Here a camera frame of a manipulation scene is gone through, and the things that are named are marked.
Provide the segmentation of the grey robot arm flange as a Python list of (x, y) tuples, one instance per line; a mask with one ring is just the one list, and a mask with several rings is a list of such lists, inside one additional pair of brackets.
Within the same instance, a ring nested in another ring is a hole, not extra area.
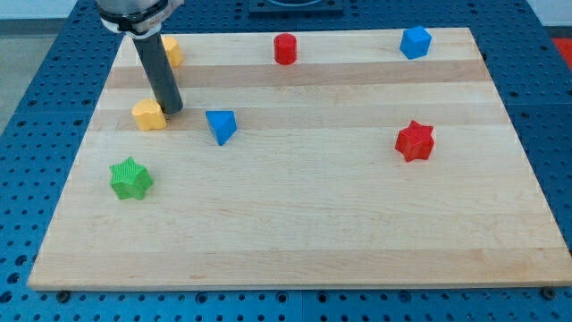
[(159, 32), (162, 23), (183, 4), (184, 0), (96, 0), (103, 25), (135, 39)]

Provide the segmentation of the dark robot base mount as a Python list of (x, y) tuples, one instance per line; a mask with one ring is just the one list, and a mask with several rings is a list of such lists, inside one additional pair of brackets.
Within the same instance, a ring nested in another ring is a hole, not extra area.
[(250, 15), (271, 13), (343, 13), (345, 0), (248, 0)]

